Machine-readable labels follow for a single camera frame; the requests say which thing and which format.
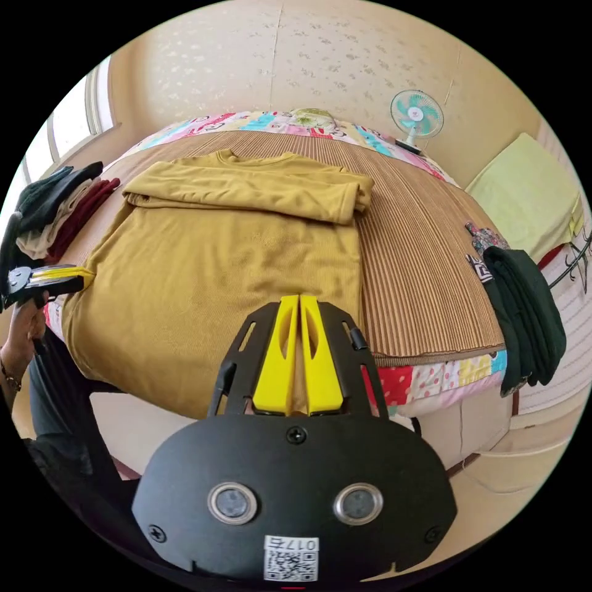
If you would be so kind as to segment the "person's left hand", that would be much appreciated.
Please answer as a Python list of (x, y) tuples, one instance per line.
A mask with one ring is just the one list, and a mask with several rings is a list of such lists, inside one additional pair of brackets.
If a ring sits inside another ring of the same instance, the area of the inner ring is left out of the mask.
[(13, 376), (25, 372), (36, 353), (36, 340), (45, 333), (43, 308), (48, 296), (48, 292), (44, 291), (38, 301), (28, 300), (13, 310), (8, 337), (1, 353), (4, 367)]

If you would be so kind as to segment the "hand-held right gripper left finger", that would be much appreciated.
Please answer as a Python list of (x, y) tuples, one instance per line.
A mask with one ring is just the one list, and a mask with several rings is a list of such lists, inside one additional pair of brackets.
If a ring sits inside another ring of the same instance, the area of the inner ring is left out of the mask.
[(298, 296), (281, 298), (252, 398), (258, 413), (289, 413), (294, 385)]

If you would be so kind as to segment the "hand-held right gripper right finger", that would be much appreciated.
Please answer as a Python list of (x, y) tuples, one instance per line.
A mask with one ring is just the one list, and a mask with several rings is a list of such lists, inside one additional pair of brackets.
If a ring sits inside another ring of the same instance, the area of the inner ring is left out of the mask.
[(343, 395), (319, 303), (313, 296), (300, 297), (300, 327), (308, 414), (336, 413)]

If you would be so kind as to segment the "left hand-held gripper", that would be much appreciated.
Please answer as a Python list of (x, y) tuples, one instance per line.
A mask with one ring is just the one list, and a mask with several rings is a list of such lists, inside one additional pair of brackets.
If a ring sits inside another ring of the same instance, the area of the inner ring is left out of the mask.
[(1, 285), (1, 310), (29, 299), (38, 301), (44, 291), (48, 292), (50, 302), (63, 295), (81, 292), (93, 283), (94, 278), (95, 274), (86, 271), (83, 266), (14, 268), (8, 272), (7, 279)]

